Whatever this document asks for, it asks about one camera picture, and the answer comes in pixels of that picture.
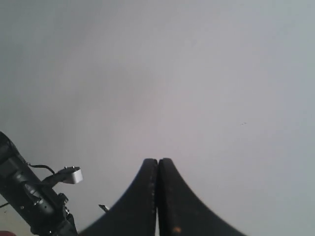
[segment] gray wall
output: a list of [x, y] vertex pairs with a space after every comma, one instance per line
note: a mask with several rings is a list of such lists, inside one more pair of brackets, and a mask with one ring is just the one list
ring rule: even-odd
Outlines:
[[248, 235], [313, 235], [314, 20], [312, 0], [2, 0], [0, 129], [83, 169], [56, 188], [78, 229], [171, 157]]

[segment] wire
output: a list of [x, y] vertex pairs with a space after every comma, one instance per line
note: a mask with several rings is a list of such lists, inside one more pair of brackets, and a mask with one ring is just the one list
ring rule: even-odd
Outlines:
[[9, 204], [10, 204], [10, 203], [2, 204], [2, 205], [0, 205], [0, 208], [5, 207], [5, 206], [7, 206], [7, 205], [9, 205]]
[[53, 171], [53, 169], [51, 169], [49, 166], [46, 166], [46, 165], [31, 165], [30, 163], [27, 163], [30, 167], [33, 167], [33, 168], [44, 168], [44, 169], [47, 169], [49, 170], [51, 173], [53, 173], [53, 175], [55, 174], [55, 172]]

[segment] white ceiling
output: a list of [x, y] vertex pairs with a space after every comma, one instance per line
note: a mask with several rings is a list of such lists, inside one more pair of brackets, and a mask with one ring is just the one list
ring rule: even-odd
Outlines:
[[311, 0], [4, 0], [0, 129], [83, 169], [56, 188], [78, 229], [170, 157], [244, 233], [313, 235], [314, 20]]

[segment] cable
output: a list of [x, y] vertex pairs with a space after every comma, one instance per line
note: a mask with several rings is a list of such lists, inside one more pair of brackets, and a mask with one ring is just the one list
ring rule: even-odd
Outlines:
[[51, 173], [53, 173], [53, 175], [55, 174], [55, 172], [53, 171], [53, 169], [51, 169], [49, 166], [46, 165], [31, 165], [29, 162], [27, 163], [30, 167], [33, 168], [45, 168], [47, 170], [49, 170]]
[[7, 206], [7, 205], [9, 205], [9, 204], [10, 204], [10, 203], [2, 204], [2, 205], [0, 206], [0, 208], [5, 207], [5, 206]]

